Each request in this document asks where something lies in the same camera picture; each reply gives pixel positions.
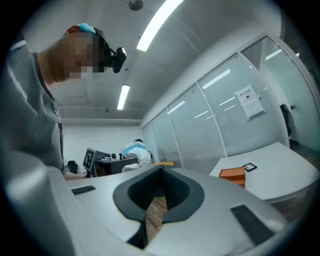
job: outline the ceiling light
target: ceiling light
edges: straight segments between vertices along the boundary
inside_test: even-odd
[[[145,52],[148,49],[158,30],[182,1],[183,0],[166,0],[163,3],[143,32],[143,35],[136,47],[138,50]]]
[[[209,118],[213,118],[215,115],[216,115],[216,114],[214,114],[214,115],[212,115],[212,116],[209,116],[207,119],[209,119]]]
[[[232,101],[232,100],[235,99],[235,98],[236,98],[236,97],[232,97],[232,98],[226,100],[225,102],[222,102],[221,104],[219,104],[219,106],[221,106],[221,105],[223,105],[223,104],[225,104],[225,103],[227,103],[227,102],[229,102],[229,101]]]
[[[185,101],[181,101],[178,105],[176,105],[173,109],[171,109],[167,114],[171,114],[173,111],[175,111],[177,108],[185,104]]]
[[[233,108],[233,107],[235,107],[236,105],[233,105],[233,106],[231,106],[231,107],[228,107],[227,109],[225,109],[224,111],[226,111],[226,110],[229,110],[229,109],[231,109],[231,108]]]
[[[198,114],[197,116],[195,116],[194,118],[198,118],[198,117],[200,117],[200,116],[202,116],[202,115],[204,115],[205,113],[208,113],[209,111],[207,110],[206,112],[203,112],[203,113],[201,113],[201,114]]]
[[[225,77],[226,75],[228,75],[230,73],[230,68],[226,71],[224,71],[223,73],[221,73],[220,75],[218,75],[217,77],[215,77],[214,79],[212,79],[210,82],[208,82],[207,84],[205,84],[204,86],[202,86],[203,89],[208,88],[209,86],[212,86],[215,82],[219,81],[221,78]]]
[[[279,54],[281,52],[282,52],[282,49],[276,50],[274,53],[271,53],[270,55],[265,57],[265,60],[269,60],[270,58],[272,58],[273,56],[276,56],[277,54]]]
[[[130,89],[130,85],[127,85],[127,84],[122,85],[119,103],[118,103],[118,110],[123,110],[129,89]]]

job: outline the person in white protective suit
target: person in white protective suit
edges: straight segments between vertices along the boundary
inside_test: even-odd
[[[146,150],[146,145],[141,139],[136,139],[135,141],[125,145],[125,149],[122,151],[124,158],[136,158],[138,163],[133,163],[126,165],[122,168],[122,172],[128,172],[139,167],[151,166],[151,155]]]

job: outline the paper sign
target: paper sign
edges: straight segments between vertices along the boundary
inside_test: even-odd
[[[259,96],[256,94],[251,85],[235,92],[235,95],[239,99],[240,105],[243,108],[247,119],[262,111],[265,111],[260,102]]]

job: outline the black chair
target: black chair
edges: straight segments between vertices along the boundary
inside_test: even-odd
[[[68,161],[68,164],[66,165],[70,168],[70,172],[73,174],[78,173],[78,165],[76,164],[75,161]]]

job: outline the black card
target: black card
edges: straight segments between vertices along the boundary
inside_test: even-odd
[[[257,167],[253,163],[247,163],[243,166],[247,172],[251,172],[252,170],[257,169]]]

